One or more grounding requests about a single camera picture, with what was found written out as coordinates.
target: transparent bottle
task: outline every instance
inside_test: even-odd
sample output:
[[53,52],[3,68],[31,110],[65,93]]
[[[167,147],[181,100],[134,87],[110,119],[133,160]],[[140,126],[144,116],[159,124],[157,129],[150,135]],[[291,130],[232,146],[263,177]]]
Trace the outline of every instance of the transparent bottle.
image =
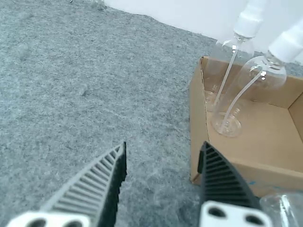
[[250,0],[234,26],[234,36],[216,42],[203,71],[205,102],[209,112],[218,102],[229,74],[238,73],[253,57],[255,50],[252,38],[263,22],[262,14],[267,2],[268,0]]
[[274,227],[303,226],[303,194],[295,192],[270,194],[260,205],[273,221]]
[[216,42],[203,72],[204,84],[209,85],[205,87],[207,111],[213,111],[223,79],[228,77],[231,70],[233,73],[238,73],[239,66],[243,66],[254,56],[254,53],[252,38],[246,38],[237,33],[230,40],[218,40]]
[[303,19],[283,32],[269,46],[266,55],[253,58],[242,67],[214,109],[211,119],[214,129],[226,137],[238,136],[241,119],[248,117],[245,105],[249,100],[257,100],[258,94],[282,87],[287,78],[285,64],[302,50]]

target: pump spray bottle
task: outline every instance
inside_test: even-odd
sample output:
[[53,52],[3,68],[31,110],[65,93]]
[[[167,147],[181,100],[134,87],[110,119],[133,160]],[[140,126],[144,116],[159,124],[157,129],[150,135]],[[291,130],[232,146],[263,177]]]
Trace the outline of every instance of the pump spray bottle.
[[207,111],[212,112],[216,106],[231,69],[235,74],[239,72],[240,69],[237,71],[233,65],[241,68],[254,56],[252,38],[263,22],[262,14],[267,3],[268,0],[250,0],[234,26],[233,38],[218,40],[215,44],[203,72],[204,80],[208,80],[205,84],[210,85],[205,88]]
[[247,117],[245,99],[254,100],[259,94],[283,86],[287,75],[285,64],[303,50],[303,18],[284,31],[268,48],[264,56],[249,60],[240,70],[217,106],[211,119],[214,129],[226,136],[236,137],[241,132],[240,120]]

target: gray carpet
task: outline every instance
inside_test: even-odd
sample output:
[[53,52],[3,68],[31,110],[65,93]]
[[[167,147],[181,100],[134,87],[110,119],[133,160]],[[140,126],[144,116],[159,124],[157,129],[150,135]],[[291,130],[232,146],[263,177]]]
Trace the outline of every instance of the gray carpet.
[[101,9],[0,1],[0,226],[123,139],[116,226],[196,224],[187,86],[214,40]]

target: cardboard box inner wall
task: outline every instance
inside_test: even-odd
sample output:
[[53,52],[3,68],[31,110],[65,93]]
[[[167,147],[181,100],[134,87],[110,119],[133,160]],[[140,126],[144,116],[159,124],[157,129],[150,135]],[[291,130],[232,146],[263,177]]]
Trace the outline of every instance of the cardboard box inner wall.
[[[212,113],[205,108],[204,88],[212,90],[214,82],[203,75],[207,60],[199,61],[190,84],[191,180],[200,183],[197,164],[206,140],[234,164],[257,196],[279,190],[303,191],[303,79],[288,77],[279,90],[254,97],[261,101],[270,97],[270,104],[247,101],[245,111],[253,117],[240,119],[239,137],[227,138],[213,129]],[[222,69],[227,67],[226,62],[221,64]]]

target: clear plastic bottle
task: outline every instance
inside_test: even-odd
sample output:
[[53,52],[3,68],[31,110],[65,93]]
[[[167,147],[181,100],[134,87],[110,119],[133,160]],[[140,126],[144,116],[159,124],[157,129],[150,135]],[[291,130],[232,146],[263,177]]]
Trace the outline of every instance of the clear plastic bottle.
[[238,136],[241,119],[247,116],[247,100],[256,100],[256,94],[281,87],[287,78],[285,64],[302,50],[303,18],[283,32],[269,46],[266,55],[253,58],[242,67],[214,109],[211,119],[214,129],[226,137]]
[[252,38],[263,22],[262,13],[267,2],[268,0],[250,0],[239,15],[234,36],[216,42],[203,73],[205,84],[209,85],[205,88],[206,108],[209,112],[218,102],[230,71],[237,73],[239,67],[233,66],[241,67],[253,57],[255,50]]
[[262,197],[260,205],[273,221],[274,227],[303,226],[303,194],[285,192]]

